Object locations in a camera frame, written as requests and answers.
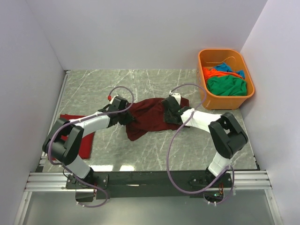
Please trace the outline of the dark maroon t shirt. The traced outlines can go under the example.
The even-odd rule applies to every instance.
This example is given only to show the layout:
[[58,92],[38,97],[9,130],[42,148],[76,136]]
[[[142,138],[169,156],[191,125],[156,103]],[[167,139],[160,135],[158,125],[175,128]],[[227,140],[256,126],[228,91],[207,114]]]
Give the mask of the dark maroon t shirt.
[[163,98],[149,98],[132,105],[128,112],[134,119],[126,125],[129,140],[135,141],[147,132],[176,130],[180,127],[180,125],[164,121],[163,100]]

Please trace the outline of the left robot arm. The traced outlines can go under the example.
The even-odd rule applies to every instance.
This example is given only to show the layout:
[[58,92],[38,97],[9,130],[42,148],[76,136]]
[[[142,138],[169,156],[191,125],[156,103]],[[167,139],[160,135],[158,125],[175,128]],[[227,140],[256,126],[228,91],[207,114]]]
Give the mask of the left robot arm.
[[58,118],[43,143],[43,152],[50,160],[57,160],[53,164],[70,171],[82,188],[95,185],[93,169],[79,156],[82,139],[98,130],[125,123],[131,106],[133,103],[116,95],[108,105],[89,116],[73,120]]

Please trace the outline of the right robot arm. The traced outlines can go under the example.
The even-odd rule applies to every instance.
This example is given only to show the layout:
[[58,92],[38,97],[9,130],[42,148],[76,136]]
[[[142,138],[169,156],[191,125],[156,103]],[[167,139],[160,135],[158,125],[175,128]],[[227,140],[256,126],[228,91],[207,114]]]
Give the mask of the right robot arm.
[[220,173],[248,143],[244,129],[232,113],[211,114],[188,106],[181,107],[179,98],[175,96],[162,100],[162,105],[166,123],[201,129],[211,135],[216,154],[206,168],[206,183],[211,187],[218,186],[222,182]]

